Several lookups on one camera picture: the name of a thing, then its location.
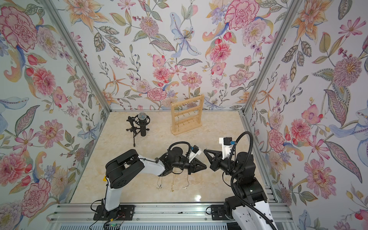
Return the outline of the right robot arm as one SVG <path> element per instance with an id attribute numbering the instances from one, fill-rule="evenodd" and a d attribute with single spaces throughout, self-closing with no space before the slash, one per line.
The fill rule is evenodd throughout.
<path id="1" fill-rule="evenodd" d="M 254 138 L 251 132 L 243 132 L 236 140 L 219 139 L 222 150 L 204 150 L 213 171 L 222 170 L 230 176 L 229 186 L 233 196 L 222 205 L 211 205 L 212 220 L 234 222 L 235 230 L 275 230 L 266 193 L 255 177 L 256 164 L 252 155 Z"/>

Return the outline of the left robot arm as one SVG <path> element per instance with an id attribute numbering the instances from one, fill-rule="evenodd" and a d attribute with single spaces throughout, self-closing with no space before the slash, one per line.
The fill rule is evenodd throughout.
<path id="1" fill-rule="evenodd" d="M 165 177 L 175 173 L 174 169 L 187 171 L 188 175 L 203 171 L 207 166 L 196 157 L 202 150 L 186 141 L 171 144 L 161 157 L 150 159 L 130 149 L 109 161 L 106 166 L 106 192 L 101 204 L 94 210 L 95 221 L 115 221 L 131 215 L 120 205 L 123 187 L 137 175 L 146 173 L 158 177 Z"/>

